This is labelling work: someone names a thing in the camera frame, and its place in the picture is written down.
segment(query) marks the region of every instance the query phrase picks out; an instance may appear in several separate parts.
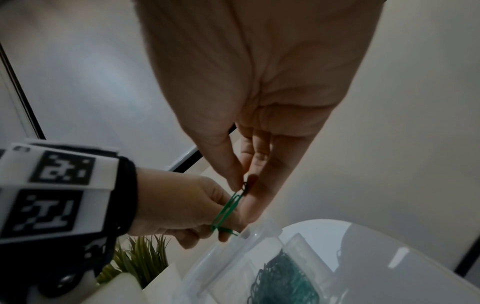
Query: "hand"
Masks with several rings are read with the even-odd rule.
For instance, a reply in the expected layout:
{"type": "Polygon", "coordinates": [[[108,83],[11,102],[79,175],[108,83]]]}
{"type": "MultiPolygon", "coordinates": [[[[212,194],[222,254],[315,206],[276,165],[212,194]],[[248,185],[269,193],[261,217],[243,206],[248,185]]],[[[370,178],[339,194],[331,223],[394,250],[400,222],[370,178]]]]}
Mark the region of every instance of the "hand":
{"type": "Polygon", "coordinates": [[[346,95],[383,0],[137,0],[180,125],[255,221],[346,95]],[[228,129],[242,135],[240,160],[228,129]]]}
{"type": "MultiPolygon", "coordinates": [[[[137,169],[137,183],[138,207],[128,233],[172,235],[185,249],[212,235],[210,225],[231,197],[203,176],[137,169]]],[[[222,227],[241,231],[245,225],[235,210],[222,227]]],[[[220,241],[228,238],[228,233],[218,234],[220,241]]]]}

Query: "clear plastic box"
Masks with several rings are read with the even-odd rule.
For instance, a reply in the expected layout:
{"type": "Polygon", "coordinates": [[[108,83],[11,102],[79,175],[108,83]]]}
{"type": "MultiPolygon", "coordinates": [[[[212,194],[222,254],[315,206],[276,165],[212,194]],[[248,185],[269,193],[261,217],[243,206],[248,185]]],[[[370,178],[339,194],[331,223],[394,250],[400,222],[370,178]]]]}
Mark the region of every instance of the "clear plastic box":
{"type": "Polygon", "coordinates": [[[286,244],[282,230],[267,215],[227,244],[215,244],[185,275],[174,304],[245,304],[257,274],[281,250],[304,273],[323,302],[320,288],[328,267],[300,234],[286,244]]]}

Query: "potted plant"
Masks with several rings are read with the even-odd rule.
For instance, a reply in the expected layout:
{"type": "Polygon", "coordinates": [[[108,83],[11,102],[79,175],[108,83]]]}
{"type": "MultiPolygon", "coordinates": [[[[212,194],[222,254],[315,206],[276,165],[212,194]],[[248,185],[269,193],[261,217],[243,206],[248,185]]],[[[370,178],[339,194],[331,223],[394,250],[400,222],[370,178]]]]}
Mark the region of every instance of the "potted plant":
{"type": "Polygon", "coordinates": [[[168,267],[165,252],[168,242],[163,235],[160,238],[156,235],[150,238],[130,237],[128,241],[130,247],[128,250],[123,249],[119,242],[117,243],[113,261],[106,265],[96,278],[99,284],[108,283],[120,273],[128,272],[137,279],[142,288],[145,288],[168,267]]]}

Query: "palm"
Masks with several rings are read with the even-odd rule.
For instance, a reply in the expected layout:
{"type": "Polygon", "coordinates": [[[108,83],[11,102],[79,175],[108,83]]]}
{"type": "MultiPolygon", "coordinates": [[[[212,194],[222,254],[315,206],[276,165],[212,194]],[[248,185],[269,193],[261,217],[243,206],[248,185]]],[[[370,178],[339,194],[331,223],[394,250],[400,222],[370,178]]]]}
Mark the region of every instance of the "palm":
{"type": "Polygon", "coordinates": [[[343,99],[382,0],[138,1],[153,69],[183,129],[255,220],[343,99]],[[228,129],[236,122],[241,156],[228,129]]]}

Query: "black and white qr marker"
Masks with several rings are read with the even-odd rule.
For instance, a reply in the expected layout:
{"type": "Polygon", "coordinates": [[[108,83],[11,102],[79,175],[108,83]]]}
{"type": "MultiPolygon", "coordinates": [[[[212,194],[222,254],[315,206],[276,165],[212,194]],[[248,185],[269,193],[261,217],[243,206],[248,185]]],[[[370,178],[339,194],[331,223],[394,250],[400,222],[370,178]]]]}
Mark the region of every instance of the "black and white qr marker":
{"type": "Polygon", "coordinates": [[[137,208],[135,165],[116,151],[46,141],[0,153],[0,302],[70,291],[101,269],[137,208]]]}

